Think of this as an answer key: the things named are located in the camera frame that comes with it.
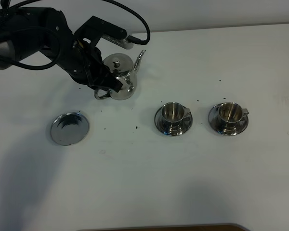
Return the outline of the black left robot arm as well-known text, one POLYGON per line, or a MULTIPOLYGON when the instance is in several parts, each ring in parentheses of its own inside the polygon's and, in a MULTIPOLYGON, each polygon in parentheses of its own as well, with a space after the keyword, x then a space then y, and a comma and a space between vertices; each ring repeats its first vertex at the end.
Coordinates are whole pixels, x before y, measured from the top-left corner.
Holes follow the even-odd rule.
POLYGON ((93 90, 121 89, 96 45, 103 35, 123 38, 124 29, 92 16, 72 32, 63 12, 54 8, 21 7, 8 15, 0 25, 0 70, 12 65, 28 70, 57 65, 93 90))

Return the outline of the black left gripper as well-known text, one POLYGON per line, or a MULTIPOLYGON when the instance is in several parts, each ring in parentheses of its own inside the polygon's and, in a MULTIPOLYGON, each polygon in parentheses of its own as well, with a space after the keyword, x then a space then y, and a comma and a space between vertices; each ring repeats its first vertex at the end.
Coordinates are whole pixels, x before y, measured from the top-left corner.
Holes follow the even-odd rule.
POLYGON ((121 90, 123 84, 112 75, 101 59, 86 52, 75 40, 61 40, 60 51, 60 67, 75 82, 94 90, 121 90))

